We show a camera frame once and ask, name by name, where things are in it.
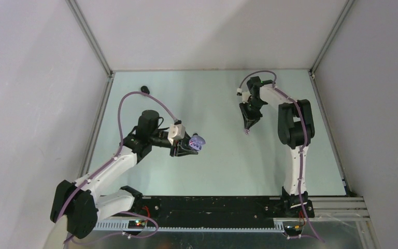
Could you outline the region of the black oval case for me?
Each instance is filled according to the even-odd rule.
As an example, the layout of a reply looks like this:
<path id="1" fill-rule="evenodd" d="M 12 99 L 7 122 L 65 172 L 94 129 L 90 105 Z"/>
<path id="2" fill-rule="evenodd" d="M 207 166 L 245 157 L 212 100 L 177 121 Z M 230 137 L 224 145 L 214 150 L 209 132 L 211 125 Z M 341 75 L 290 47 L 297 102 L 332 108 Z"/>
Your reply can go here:
<path id="1" fill-rule="evenodd" d="M 147 86 L 141 86 L 140 91 L 146 95 L 150 95 L 150 90 Z"/>

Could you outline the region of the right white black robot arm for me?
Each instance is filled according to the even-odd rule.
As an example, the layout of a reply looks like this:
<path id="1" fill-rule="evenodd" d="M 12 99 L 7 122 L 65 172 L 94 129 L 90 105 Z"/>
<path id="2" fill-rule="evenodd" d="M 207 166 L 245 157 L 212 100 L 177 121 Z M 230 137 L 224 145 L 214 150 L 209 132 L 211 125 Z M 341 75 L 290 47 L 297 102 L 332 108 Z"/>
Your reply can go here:
<path id="1" fill-rule="evenodd" d="M 280 90 L 274 80 L 262 80 L 254 73 L 243 79 L 247 90 L 237 88 L 241 96 L 239 108 L 244 121 L 245 133 L 262 118 L 263 106 L 273 107 L 277 112 L 277 133 L 281 144 L 287 146 L 290 163 L 287 166 L 281 194 L 281 211 L 293 217 L 308 203 L 306 188 L 306 158 L 315 126 L 311 103 L 307 99 L 295 100 Z"/>

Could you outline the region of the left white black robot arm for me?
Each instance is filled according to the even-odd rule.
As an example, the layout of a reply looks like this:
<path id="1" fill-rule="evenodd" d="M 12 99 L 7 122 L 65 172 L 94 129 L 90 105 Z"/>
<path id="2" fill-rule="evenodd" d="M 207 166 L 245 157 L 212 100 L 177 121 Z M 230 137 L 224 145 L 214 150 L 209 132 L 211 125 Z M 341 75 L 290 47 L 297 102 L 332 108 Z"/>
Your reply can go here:
<path id="1" fill-rule="evenodd" d="M 113 194 L 103 195 L 104 189 L 140 163 L 153 147 L 168 148 L 170 156 L 181 157 L 197 155 L 206 144 L 198 134 L 188 135 L 181 121 L 175 121 L 168 128 L 160 128 L 160 120 L 157 111 L 143 111 L 138 124 L 120 142 L 119 151 L 103 166 L 73 182 L 60 182 L 56 187 L 50 220 L 56 223 L 65 216 L 67 232 L 83 239 L 103 219 L 122 212 L 139 215 L 143 202 L 131 190 L 122 187 Z"/>

